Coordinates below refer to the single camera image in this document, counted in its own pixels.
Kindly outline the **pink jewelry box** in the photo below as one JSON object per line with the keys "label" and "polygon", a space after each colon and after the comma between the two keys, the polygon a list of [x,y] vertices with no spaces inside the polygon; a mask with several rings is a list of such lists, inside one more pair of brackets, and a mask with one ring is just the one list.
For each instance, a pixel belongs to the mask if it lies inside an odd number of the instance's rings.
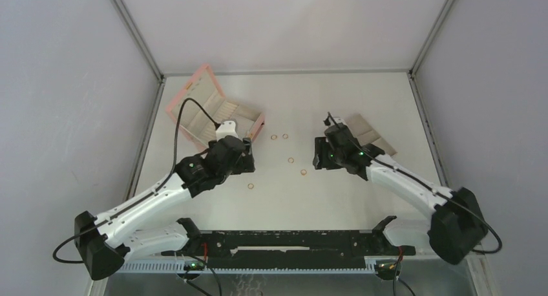
{"label": "pink jewelry box", "polygon": [[197,103],[188,102],[185,105],[180,131],[199,150],[204,150],[209,141],[216,139],[215,126],[207,114],[218,123],[235,120],[238,136],[251,140],[257,138],[264,124],[262,111],[225,95],[208,64],[202,65],[166,106],[165,111],[173,122],[177,122],[180,107],[186,98],[192,98]]}

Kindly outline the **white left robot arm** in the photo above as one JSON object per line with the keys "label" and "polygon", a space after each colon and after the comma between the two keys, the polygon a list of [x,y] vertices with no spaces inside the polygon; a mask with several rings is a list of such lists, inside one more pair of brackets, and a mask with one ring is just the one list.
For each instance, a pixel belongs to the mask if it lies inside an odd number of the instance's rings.
{"label": "white left robot arm", "polygon": [[214,189],[229,176],[254,171],[251,139],[226,136],[183,158],[162,181],[119,206],[97,215],[80,213],[74,219],[74,244],[90,278],[105,279],[132,259],[162,251],[198,253],[202,238],[190,220],[142,227],[158,213]]}

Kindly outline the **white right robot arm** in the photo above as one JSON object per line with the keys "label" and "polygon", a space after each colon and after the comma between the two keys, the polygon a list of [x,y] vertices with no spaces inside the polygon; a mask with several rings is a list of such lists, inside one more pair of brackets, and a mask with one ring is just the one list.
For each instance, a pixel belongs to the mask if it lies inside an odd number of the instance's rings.
{"label": "white right robot arm", "polygon": [[429,184],[399,165],[380,147],[359,145],[344,124],[329,126],[314,139],[315,169],[345,169],[381,185],[422,213],[433,251],[449,264],[459,264],[485,238],[488,226],[475,194]]}

